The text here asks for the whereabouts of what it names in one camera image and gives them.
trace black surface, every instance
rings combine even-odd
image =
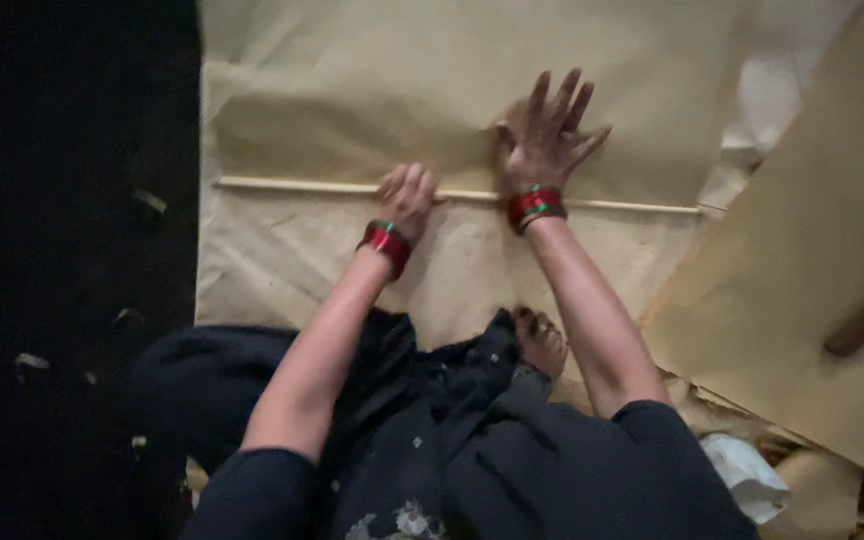
[[[184,464],[133,451],[123,389],[140,350],[192,322],[196,17],[0,2],[0,538],[170,537],[187,512]],[[114,325],[126,308],[141,317]],[[51,368],[21,382],[19,353]]]

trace person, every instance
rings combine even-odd
[[[510,224],[568,346],[521,307],[419,351],[407,315],[373,308],[435,205],[432,173],[397,166],[379,221],[300,332],[191,328],[137,362],[137,421],[210,474],[182,538],[756,537],[570,230],[560,193],[610,130],[576,134],[594,89],[580,78],[547,102],[542,73],[521,116],[496,126]],[[598,418],[546,402],[568,347]]]

